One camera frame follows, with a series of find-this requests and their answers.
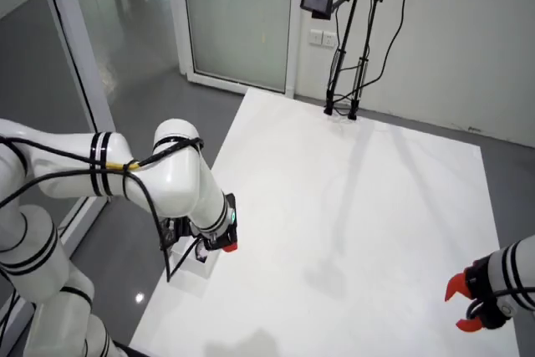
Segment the white tabletop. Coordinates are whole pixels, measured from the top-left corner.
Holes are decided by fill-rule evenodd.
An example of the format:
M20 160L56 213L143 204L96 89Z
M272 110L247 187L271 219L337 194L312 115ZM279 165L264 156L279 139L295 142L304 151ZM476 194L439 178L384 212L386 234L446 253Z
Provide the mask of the white tabletop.
M499 248L479 147L250 89L213 168L239 248L162 276L131 345L158 357L518 356L465 334L449 278Z

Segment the wall outlet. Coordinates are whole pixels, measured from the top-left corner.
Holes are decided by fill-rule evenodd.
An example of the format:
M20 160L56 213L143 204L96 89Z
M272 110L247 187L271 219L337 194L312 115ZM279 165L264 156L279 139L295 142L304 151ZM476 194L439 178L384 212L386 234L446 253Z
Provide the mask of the wall outlet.
M322 39L322 45L334 48L338 40L336 39L336 33L324 31L324 38Z
M308 33L308 43L321 46L323 36L324 32L321 29L311 29Z

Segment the yellow cable tie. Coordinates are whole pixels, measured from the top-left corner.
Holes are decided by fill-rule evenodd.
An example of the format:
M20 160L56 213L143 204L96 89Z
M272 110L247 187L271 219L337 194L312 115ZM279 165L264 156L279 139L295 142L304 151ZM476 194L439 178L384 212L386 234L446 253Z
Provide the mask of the yellow cable tie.
M140 167L139 163L133 163L128 167L129 171L134 171L135 169L138 169ZM108 169L115 169L117 171L122 171L124 169L124 165L120 163L114 163L114 162L106 162L106 168Z

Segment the black stripe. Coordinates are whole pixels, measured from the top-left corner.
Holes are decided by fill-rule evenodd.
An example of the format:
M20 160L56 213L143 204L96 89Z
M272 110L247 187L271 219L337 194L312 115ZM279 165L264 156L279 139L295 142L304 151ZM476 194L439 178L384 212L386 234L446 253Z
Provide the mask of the black stripe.
M186 141L186 140L189 140L189 138L181 137L179 135L169 135L169 136L164 137L164 138L160 139L159 141L157 141L154 144L154 146L152 147L152 151L154 152L154 150L156 148L158 148L160 145L167 144L168 142L183 142L183 141ZM199 152L198 145L193 145L193 148L195 148L196 151Z
M6 271L11 276L23 276L41 268L50 259L50 257L52 257L52 254L54 253L54 250L56 249L56 246L58 245L58 239L59 239L58 232L55 229L53 232L54 232L54 237L53 237L52 247L50 248L50 250L48 250L48 252L44 255L43 258L41 258L41 260L38 263L36 263L35 265L31 266L28 269L24 269L23 271L16 271L16 272L9 272L8 270Z
M71 293L71 294L76 294L77 296L80 296L81 298L83 298L85 301L87 301L87 303L89 304L89 306L91 308L93 308L93 302L91 301L91 298L86 294L84 293L82 290L80 290L79 288L73 288L71 286L63 286L61 288L61 290L59 290L60 292L64 292L64 293Z
M213 225L209 227L204 227L202 229L198 227L197 229L199 230L199 232L208 233L208 232L216 231L219 228L219 226L221 226L223 222L225 221L227 210L228 210L228 202L225 196L223 195L223 210L221 211L221 215L219 215L219 217L217 218L216 222Z
M14 250L15 248L17 248L18 246L20 246L22 244L22 242L24 241L24 239L26 238L26 234L28 233L28 219L26 218L26 216L21 212L20 213L23 218L24 218L24 233L23 233L23 236L21 237L21 239L18 241L17 244L15 244L13 247L10 247L8 248L7 250L0 250L0 253L2 252L8 252L8 251L12 251Z
M513 287L511 286L511 281L509 280L509 272L507 271L507 253L511 249L511 246L507 247L506 250L502 254L502 275L503 280L505 280L505 285L508 290L511 290ZM522 300L518 297L518 294L511 294L514 300L520 305L523 309L529 309L526 304L522 302Z
M517 285L518 290L521 291L521 295L527 300L528 303L531 304L530 309L535 309L535 302L533 302L532 298L529 296L529 294L524 290L524 287L522 286L522 280L520 279L520 275L518 274L518 267L517 267L517 247L518 243L515 243L514 246L512 246L511 249L511 268L512 268L512 276L515 278L515 282Z
M5 268L11 268L11 269L23 268L26 265L33 263L36 259L40 258L47 251L48 247L50 246L50 243L52 243L52 241L54 240L54 234L57 234L57 231L54 225L50 225L50 226L52 227L52 230L50 231L50 235L48 236L47 242L32 257L20 263L0 263L0 266L3 266Z
M108 142L110 142L111 133L105 133L104 138L102 139L102 145L100 146L100 161L106 162L106 157L108 153ZM108 173L102 175L102 185L104 186L104 191L108 196L113 196L110 190L110 183L108 182Z
M104 341L104 348L102 349L102 353L100 353L100 357L106 357L108 355L108 350L110 349L110 336L108 335L106 328L104 328L104 336L106 337L106 340Z
M26 176L28 174L28 161L26 161L26 157L24 156L23 152L19 150L19 148L17 148L17 146L12 142L9 142L9 140L6 140L5 142L2 141L0 144L4 144L7 148L13 151L13 153L20 160L20 163L23 165L24 175Z
M91 150L89 151L89 158L94 159L94 156L97 153L97 143L99 142L100 133L95 133L93 139L91 140ZM89 168L94 170L95 166L90 165ZM93 186L93 192L96 196L102 196L99 191L99 183L97 182L97 175L91 173L91 185Z

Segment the black tripod stand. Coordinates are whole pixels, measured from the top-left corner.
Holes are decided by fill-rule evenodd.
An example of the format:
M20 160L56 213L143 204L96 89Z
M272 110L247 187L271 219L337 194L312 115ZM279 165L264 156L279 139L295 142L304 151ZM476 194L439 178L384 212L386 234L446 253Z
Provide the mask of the black tripod stand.
M350 0L337 0L336 2L334 2L333 0L301 0L301 8L303 10L312 12L312 18L330 20L331 14L335 12L342 3L348 1ZM371 29L375 18L375 9L377 8L378 2L383 2L383 0L373 0L373 4L369 12L368 29L366 32L366 40L364 42L364 51L362 53L362 57L360 57L359 59L359 64L355 73L352 91L349 93L349 95L345 96L345 98L351 98L351 108L348 114L348 118L351 120L357 119L357 110L359 109L362 89L366 85L364 84L364 79L366 77L366 69L368 67L369 38L371 35ZM336 90L340 71L342 70L342 66L344 63L344 58L346 54L345 47L348 42L349 30L351 29L351 24L353 22L356 6L357 0L353 0L353 3L351 4L351 10L349 11L348 23L345 28L344 39L342 40L342 46L336 49L333 63L331 64L324 109L324 113L326 115L331 115L333 113L334 102L336 102L334 100L334 91Z
M308 10L312 12L312 18L330 20L331 14L335 12L342 3L348 1L350 0L337 0L336 2L333 2L333 0L301 0L301 8L303 10ZM324 109L324 113L326 115L331 115L333 113L334 90L336 89L336 84L338 83L338 78L340 76L340 70L342 69L342 64L344 63L345 47L348 42L349 30L351 29L351 23L353 22L354 10L356 9L356 7L357 0L353 0L353 3L351 3L351 10L349 12L348 23L345 27L342 46L339 46L336 49L333 63L331 64L331 71L329 73L329 83L327 85L327 99Z
M357 110L359 110L360 98L362 97L362 90L365 87L364 79L366 77L366 69L368 68L368 56L369 56L369 37L371 36L371 29L374 25L375 10L377 3L383 2L383 0L373 0L371 10L369 11L368 29L366 30L366 40L364 42L364 50L362 56L359 59L357 65L357 71L354 76L353 83L353 97L351 99L351 109L349 110L348 118L351 120L357 120Z

